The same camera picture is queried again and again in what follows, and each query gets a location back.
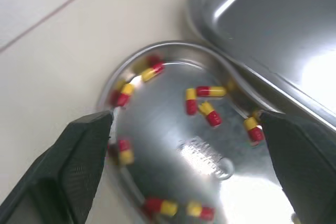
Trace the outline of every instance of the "pill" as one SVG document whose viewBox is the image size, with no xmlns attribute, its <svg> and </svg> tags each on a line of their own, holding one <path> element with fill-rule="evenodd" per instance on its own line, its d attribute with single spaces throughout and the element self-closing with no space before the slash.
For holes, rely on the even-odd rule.
<svg viewBox="0 0 336 224">
<path fill-rule="evenodd" d="M 257 145 L 260 141 L 264 140 L 264 133 L 257 126 L 258 123 L 254 117 L 247 118 L 244 121 L 244 127 L 247 130 L 248 136 L 254 145 Z"/>
<path fill-rule="evenodd" d="M 118 140 L 119 162 L 121 165 L 130 165 L 134 163 L 134 153 L 131 142 L 127 138 Z"/>
<path fill-rule="evenodd" d="M 212 105 L 209 102 L 203 102 L 198 106 L 200 111 L 205 115 L 208 123 L 212 127 L 219 126 L 222 123 L 222 119 L 219 114 L 214 110 Z"/>
<path fill-rule="evenodd" d="M 114 85 L 114 89 L 110 93 L 110 100 L 109 100 L 109 104 L 110 105 L 112 105 L 112 106 L 116 106 L 117 105 L 117 101 L 118 101 L 118 98 L 120 96 L 121 89 L 123 88 L 123 86 L 125 84 L 126 84 L 126 81 L 122 79 L 122 80 L 119 80 Z"/>
<path fill-rule="evenodd" d="M 198 97 L 223 97 L 226 89 L 221 86 L 199 86 L 196 93 Z"/>
<path fill-rule="evenodd" d="M 178 205 L 170 200 L 148 198 L 144 203 L 147 212 L 158 212 L 163 215 L 174 216 L 177 213 Z"/>
<path fill-rule="evenodd" d="M 203 220 L 212 221 L 215 217 L 215 209 L 204 207 L 201 203 L 190 201 L 187 205 L 187 215 Z"/>
<path fill-rule="evenodd" d="M 149 81 L 154 76 L 158 75 L 164 70 L 163 63 L 157 63 L 151 68 L 147 68 L 145 71 L 141 73 L 141 78 L 143 81 Z"/>
<path fill-rule="evenodd" d="M 196 90 L 187 89 L 185 91 L 185 108 L 188 115 L 194 115 L 197 112 Z"/>
<path fill-rule="evenodd" d="M 133 91 L 134 86 L 132 84 L 127 83 L 126 85 L 124 85 L 118 97 L 117 106 L 125 106 L 130 101 Z"/>
<path fill-rule="evenodd" d="M 149 55 L 147 57 L 147 62 L 148 62 L 148 66 L 154 66 L 160 62 L 162 62 L 161 58 L 159 55 L 156 55 L 156 54 L 152 54 L 152 55 Z"/>
</svg>

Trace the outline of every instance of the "stainless steel tray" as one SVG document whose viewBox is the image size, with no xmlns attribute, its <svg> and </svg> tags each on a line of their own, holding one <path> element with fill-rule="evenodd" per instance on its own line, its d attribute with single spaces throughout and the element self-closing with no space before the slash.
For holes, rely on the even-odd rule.
<svg viewBox="0 0 336 224">
<path fill-rule="evenodd" d="M 336 130 L 334 0 L 189 0 L 188 16 L 276 97 Z"/>
<path fill-rule="evenodd" d="M 143 83 L 139 73 L 148 67 L 153 53 L 163 57 L 165 70 Z M 134 95 L 125 109 L 113 108 L 110 96 L 125 81 L 136 86 Z M 211 128 L 200 114 L 185 113 L 185 89 L 200 85 L 228 87 L 225 97 L 211 99 L 223 119 L 217 128 Z M 279 185 L 266 143 L 251 147 L 243 128 L 244 118 L 252 111 L 276 109 L 214 51 L 183 41 L 141 49 L 107 82 L 98 104 L 98 110 L 105 109 L 115 118 L 110 143 L 127 137 L 134 149 L 132 165 L 120 168 L 110 159 L 106 162 L 134 223 L 146 221 L 140 210 L 146 197 L 179 204 L 174 217 L 157 216 L 159 223 L 207 223 L 186 216 L 190 200 L 216 208 L 213 223 L 291 223 L 293 208 Z M 215 175 L 214 153 L 231 161 L 233 176 L 227 166 L 220 168 L 224 174 Z"/>
</svg>

